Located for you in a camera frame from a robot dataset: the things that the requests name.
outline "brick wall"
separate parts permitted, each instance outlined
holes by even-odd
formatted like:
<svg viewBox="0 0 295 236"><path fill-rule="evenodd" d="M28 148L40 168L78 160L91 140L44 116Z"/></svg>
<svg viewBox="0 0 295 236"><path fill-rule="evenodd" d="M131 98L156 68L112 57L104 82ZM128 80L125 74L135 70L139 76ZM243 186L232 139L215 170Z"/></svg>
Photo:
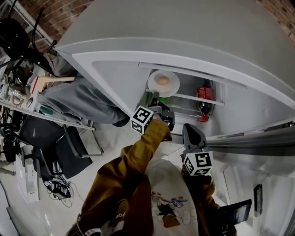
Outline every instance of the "brick wall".
<svg viewBox="0 0 295 236"><path fill-rule="evenodd" d="M37 19L39 10L44 7L39 25L53 40L59 41L74 20L93 0L19 0L23 8ZM48 44L36 43L39 51L44 52Z"/></svg>
<svg viewBox="0 0 295 236"><path fill-rule="evenodd" d="M93 0L19 0L24 9L36 19L41 7L45 8L39 25L52 39L59 41L75 19ZM289 0L256 0L277 20L282 30L295 45L295 8ZM16 14L13 17L26 27ZM48 45L41 41L36 44L39 51Z"/></svg>
<svg viewBox="0 0 295 236"><path fill-rule="evenodd" d="M289 0L256 0L278 22L295 46L295 8Z"/></svg>

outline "mustard yellow jacket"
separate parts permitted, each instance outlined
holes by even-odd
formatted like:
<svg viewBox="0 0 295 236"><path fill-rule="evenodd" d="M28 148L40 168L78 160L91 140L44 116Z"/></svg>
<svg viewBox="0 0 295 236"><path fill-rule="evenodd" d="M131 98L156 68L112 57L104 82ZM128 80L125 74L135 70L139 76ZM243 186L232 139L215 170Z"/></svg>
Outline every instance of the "mustard yellow jacket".
<svg viewBox="0 0 295 236"><path fill-rule="evenodd" d="M171 140L168 127L152 120L139 141L123 148L120 157L98 170L78 220L82 232L101 228L110 220L111 226L124 221L123 229L113 235L153 234L151 187L144 172L159 144ZM219 205L211 197L214 192L211 177L191 177L183 168L183 178L194 201L199 234L208 236L210 213L219 209ZM77 223L67 235L81 235Z"/></svg>

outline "cartoon graphic print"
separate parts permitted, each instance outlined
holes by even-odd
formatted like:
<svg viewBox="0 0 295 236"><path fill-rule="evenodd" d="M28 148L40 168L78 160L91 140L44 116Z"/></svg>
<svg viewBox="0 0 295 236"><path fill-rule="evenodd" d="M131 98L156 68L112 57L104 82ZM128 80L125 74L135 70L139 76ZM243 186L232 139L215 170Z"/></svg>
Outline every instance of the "cartoon graphic print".
<svg viewBox="0 0 295 236"><path fill-rule="evenodd" d="M183 207L183 203L187 202L182 196L172 198L171 200L162 197L161 193L152 191L152 202L156 203L152 206L152 216L158 221L164 223L164 227L169 228L180 225L189 225L191 214L189 211L177 211L176 209Z"/></svg>

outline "coca-cola bottle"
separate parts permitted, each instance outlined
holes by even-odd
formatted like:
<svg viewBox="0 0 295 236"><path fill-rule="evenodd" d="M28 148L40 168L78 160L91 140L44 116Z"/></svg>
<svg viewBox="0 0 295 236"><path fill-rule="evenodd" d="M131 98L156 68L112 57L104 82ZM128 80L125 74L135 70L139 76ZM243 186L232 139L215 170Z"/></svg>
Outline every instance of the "coca-cola bottle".
<svg viewBox="0 0 295 236"><path fill-rule="evenodd" d="M205 79L202 87L197 88L197 97L207 100L214 100L214 92L212 89L212 81ZM202 116L198 119L201 122L208 121L211 111L213 110L214 104L197 101L197 108L201 112Z"/></svg>

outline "person's leg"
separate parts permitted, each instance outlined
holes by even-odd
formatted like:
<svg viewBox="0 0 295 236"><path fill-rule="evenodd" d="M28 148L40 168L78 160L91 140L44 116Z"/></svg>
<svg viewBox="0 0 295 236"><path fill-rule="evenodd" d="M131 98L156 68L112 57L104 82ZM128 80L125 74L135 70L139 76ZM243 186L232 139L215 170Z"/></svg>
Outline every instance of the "person's leg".
<svg viewBox="0 0 295 236"><path fill-rule="evenodd" d="M9 170L6 170L2 167L0 167L0 173L1 174L7 174L7 175L11 175L11 176L15 176L16 175L16 172L15 171L9 171Z"/></svg>

